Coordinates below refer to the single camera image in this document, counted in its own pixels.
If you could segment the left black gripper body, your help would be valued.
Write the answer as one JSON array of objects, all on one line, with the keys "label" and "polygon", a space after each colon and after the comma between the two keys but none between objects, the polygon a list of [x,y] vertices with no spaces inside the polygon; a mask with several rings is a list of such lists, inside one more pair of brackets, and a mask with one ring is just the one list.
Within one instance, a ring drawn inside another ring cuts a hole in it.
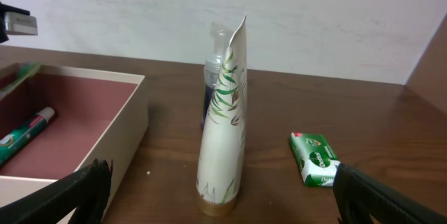
[{"label": "left black gripper body", "polygon": [[5,24],[6,13],[13,12],[13,13],[21,14],[21,15],[30,15],[30,12],[28,10],[16,8],[16,7],[9,6],[9,5],[2,4],[2,3],[0,3],[0,7],[1,7],[1,41],[0,41],[0,43],[4,43],[8,40],[8,36],[6,34],[6,24]]}]

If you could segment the teal toothpaste tube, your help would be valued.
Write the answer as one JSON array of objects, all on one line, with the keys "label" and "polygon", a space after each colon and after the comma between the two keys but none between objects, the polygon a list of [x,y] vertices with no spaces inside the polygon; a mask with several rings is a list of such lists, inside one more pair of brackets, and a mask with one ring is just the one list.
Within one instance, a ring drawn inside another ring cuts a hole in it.
[{"label": "teal toothpaste tube", "polygon": [[1,167],[3,167],[25,145],[42,132],[55,115],[55,110],[45,107],[1,139]]}]

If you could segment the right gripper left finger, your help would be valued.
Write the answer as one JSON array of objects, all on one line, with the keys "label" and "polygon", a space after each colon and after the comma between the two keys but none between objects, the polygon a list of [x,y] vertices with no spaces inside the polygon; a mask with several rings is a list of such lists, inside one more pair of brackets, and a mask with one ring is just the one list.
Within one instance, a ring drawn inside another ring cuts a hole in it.
[{"label": "right gripper left finger", "polygon": [[111,194],[113,163],[88,166],[1,208],[2,223],[100,223]]}]

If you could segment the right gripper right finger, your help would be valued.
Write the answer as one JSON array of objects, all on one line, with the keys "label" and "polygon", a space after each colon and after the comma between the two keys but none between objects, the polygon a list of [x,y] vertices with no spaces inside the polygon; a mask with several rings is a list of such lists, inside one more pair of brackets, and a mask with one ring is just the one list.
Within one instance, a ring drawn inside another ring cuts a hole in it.
[{"label": "right gripper right finger", "polygon": [[342,224],[446,222],[445,216],[344,163],[337,168],[332,189]]}]

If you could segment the green white toothbrush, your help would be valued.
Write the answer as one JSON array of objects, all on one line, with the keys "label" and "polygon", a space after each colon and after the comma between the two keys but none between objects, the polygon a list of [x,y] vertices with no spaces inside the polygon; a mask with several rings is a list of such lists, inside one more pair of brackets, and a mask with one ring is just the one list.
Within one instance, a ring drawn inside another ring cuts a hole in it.
[{"label": "green white toothbrush", "polygon": [[23,65],[17,74],[17,78],[7,86],[1,89],[1,99],[11,94],[16,88],[18,88],[24,81],[33,77],[41,68],[42,63],[33,62]]}]

